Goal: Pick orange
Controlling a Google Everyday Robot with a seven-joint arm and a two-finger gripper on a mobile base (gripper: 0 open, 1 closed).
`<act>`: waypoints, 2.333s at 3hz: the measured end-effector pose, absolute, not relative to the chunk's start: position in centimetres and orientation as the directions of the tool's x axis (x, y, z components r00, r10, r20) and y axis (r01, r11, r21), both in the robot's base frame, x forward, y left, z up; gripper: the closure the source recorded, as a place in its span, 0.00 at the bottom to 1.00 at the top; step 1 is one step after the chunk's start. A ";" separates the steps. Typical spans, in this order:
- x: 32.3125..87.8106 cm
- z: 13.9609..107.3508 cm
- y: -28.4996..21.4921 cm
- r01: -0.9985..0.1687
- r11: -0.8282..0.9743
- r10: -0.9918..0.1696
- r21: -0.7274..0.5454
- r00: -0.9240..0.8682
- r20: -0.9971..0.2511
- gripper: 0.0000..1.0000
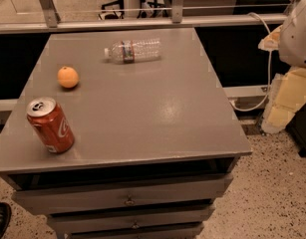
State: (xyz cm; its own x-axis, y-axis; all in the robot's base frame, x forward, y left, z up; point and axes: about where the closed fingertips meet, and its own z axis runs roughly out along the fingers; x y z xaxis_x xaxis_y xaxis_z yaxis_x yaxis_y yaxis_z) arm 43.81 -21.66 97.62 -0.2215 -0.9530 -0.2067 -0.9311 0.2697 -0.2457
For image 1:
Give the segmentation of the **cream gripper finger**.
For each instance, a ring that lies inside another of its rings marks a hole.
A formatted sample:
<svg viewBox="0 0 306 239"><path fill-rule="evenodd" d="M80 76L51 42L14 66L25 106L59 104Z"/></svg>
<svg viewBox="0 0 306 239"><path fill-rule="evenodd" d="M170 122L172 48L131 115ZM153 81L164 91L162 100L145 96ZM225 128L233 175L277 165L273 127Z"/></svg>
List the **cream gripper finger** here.
<svg viewBox="0 0 306 239"><path fill-rule="evenodd" d="M286 128L295 114L306 104L306 69L291 67L285 74L276 74L263 113L261 128L277 133Z"/></svg>

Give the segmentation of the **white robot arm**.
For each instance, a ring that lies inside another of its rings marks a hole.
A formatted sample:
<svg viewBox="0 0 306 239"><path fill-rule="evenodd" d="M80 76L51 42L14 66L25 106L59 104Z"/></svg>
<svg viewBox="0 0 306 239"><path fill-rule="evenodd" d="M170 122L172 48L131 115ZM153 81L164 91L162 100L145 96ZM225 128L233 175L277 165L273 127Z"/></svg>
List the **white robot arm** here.
<svg viewBox="0 0 306 239"><path fill-rule="evenodd" d="M301 0L258 47L277 50L279 59L290 66L285 75L276 74L272 80L261 123L264 132L277 133L306 104L306 0Z"/></svg>

